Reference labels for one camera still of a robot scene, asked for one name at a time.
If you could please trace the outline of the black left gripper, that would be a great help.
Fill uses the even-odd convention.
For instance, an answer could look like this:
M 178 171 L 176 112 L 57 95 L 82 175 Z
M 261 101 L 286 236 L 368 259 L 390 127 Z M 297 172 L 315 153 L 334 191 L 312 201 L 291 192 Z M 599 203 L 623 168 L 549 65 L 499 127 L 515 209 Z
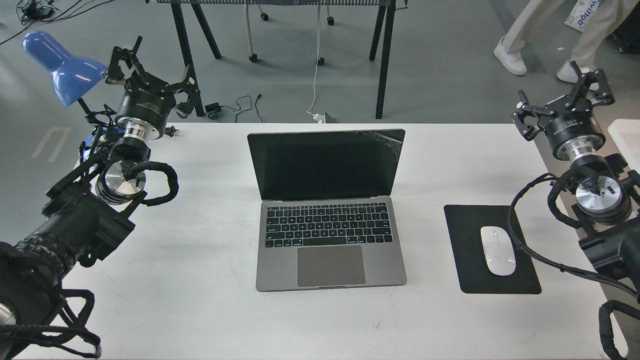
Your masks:
M 201 102 L 201 91 L 191 65 L 186 66 L 183 80 L 174 84 L 149 75 L 137 57 L 142 41 L 143 37 L 138 36 L 132 49 L 113 48 L 105 71 L 105 83 L 125 85 L 125 95 L 116 113 L 118 126 L 124 129 L 130 120 L 143 121 L 150 125 L 150 138 L 155 140 L 165 134 L 169 113 L 176 105 L 174 95 L 186 95 L 186 101 L 178 103 L 175 108 L 181 119 L 187 119 Z M 121 62 L 125 62 L 128 69 L 134 68 L 135 75 L 126 80 Z M 165 93 L 160 92 L 162 88 L 165 88 Z

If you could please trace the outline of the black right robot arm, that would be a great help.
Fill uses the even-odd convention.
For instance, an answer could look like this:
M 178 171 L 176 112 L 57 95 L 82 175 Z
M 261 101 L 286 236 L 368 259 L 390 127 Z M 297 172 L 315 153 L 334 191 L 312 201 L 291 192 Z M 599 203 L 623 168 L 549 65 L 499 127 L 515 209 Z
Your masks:
M 532 141 L 543 133 L 553 157 L 570 166 L 560 176 L 540 175 L 515 196 L 507 212 L 507 232 L 528 257 L 561 272 L 615 287 L 638 300 L 640 219 L 633 215 L 633 204 L 639 203 L 639 173 L 630 170 L 623 177 L 627 162 L 621 154 L 598 154 L 606 137 L 594 117 L 594 108 L 615 102 L 605 72 L 582 71 L 574 61 L 569 66 L 577 80 L 568 94 L 546 105 L 532 105 L 523 91 L 518 92 L 520 103 L 512 121 L 519 134 Z M 551 214 L 560 223 L 585 232 L 579 246 L 592 271 L 547 259 L 528 247 L 512 228 L 518 201 L 543 182 L 552 182 L 547 196 Z

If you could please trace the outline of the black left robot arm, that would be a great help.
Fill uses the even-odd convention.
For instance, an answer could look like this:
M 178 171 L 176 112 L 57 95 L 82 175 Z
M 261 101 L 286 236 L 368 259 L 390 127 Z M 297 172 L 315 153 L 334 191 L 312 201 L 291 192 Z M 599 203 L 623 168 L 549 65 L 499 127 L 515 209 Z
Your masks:
M 173 200 L 178 174 L 151 161 L 148 143 L 163 135 L 175 110 L 185 118 L 201 100 L 194 70 L 170 84 L 146 71 L 133 48 L 114 47 L 109 64 L 72 55 L 50 34 L 25 35 L 22 47 L 46 69 L 59 102 L 78 103 L 94 127 L 78 148 L 78 165 L 47 192 L 46 221 L 17 244 L 1 244 L 1 358 L 31 345 L 85 358 L 101 356 L 101 340 L 86 325 L 95 305 L 87 289 L 64 289 L 80 264 L 105 259 L 130 235 L 139 205 Z

